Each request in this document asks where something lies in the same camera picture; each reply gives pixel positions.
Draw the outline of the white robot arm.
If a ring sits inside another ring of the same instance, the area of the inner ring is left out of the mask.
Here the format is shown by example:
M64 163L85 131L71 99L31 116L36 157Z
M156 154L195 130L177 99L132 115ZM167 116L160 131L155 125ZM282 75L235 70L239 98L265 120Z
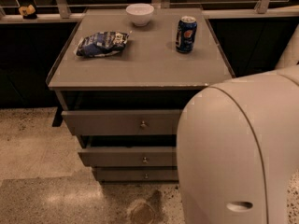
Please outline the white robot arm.
M211 85L178 123L186 224L287 224L299 168L299 66Z

